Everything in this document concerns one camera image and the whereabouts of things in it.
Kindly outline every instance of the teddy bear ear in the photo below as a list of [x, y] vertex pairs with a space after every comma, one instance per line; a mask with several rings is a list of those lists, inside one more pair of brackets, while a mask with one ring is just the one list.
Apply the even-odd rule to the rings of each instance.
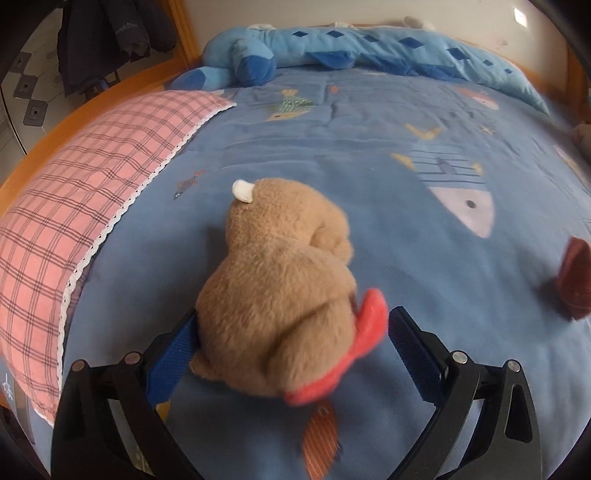
[[247, 182], [246, 180], [237, 180], [232, 185], [232, 193], [241, 202], [252, 203], [252, 189], [254, 187], [254, 183]]

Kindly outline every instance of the metal bolt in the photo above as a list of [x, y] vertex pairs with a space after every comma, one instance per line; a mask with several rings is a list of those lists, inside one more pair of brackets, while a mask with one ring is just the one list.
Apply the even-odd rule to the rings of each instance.
[[135, 365], [139, 362], [141, 355], [138, 352], [131, 352], [125, 355], [125, 363], [128, 365]]
[[73, 364], [72, 364], [72, 370], [74, 372], [79, 372], [80, 370], [84, 370], [84, 367], [86, 366], [86, 362], [84, 360], [76, 360]]
[[509, 370], [514, 371], [515, 373], [521, 370], [521, 365], [517, 360], [509, 360], [507, 362], [507, 367], [509, 368]]
[[467, 363], [468, 361], [468, 356], [464, 352], [461, 352], [459, 350], [457, 352], [452, 353], [452, 358], [455, 361], [455, 363], [462, 365]]

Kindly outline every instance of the brown plush toy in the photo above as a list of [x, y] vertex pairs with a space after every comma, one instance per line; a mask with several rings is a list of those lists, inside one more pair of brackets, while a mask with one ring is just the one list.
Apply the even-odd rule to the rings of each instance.
[[349, 223], [322, 194], [284, 179], [232, 191], [229, 254], [197, 299], [191, 370], [294, 405], [323, 398], [384, 337], [384, 298], [370, 290], [356, 311]]

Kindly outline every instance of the wooden bed frame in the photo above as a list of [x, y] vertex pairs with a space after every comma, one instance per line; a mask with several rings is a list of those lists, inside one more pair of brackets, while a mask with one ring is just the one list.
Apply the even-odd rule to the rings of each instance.
[[[134, 96], [162, 89], [163, 83], [197, 66], [200, 62], [200, 49], [192, 29], [184, 0], [159, 0], [159, 3], [173, 19], [179, 42], [172, 60], [144, 70], [118, 85], [101, 93], [82, 105], [63, 119], [49, 134], [25, 156], [14, 172], [0, 186], [0, 218], [6, 213], [14, 200], [32, 179], [35, 172], [61, 148], [74, 134], [93, 119], [110, 110], [113, 106]], [[542, 94], [554, 101], [569, 105], [580, 121], [591, 121], [591, 109], [587, 105], [587, 76], [578, 59], [568, 49], [567, 88], [559, 88], [545, 80], [540, 74], [507, 59], [519, 67], [532, 85]]]

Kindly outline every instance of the white wall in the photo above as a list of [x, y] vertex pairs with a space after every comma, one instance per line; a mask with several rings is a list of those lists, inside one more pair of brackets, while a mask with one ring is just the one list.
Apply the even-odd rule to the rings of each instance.
[[[566, 42], [529, 0], [185, 0], [201, 47], [230, 27], [278, 28], [335, 21], [380, 24], [414, 15], [437, 30], [495, 51], [566, 88]], [[513, 9], [528, 18], [517, 24]]]

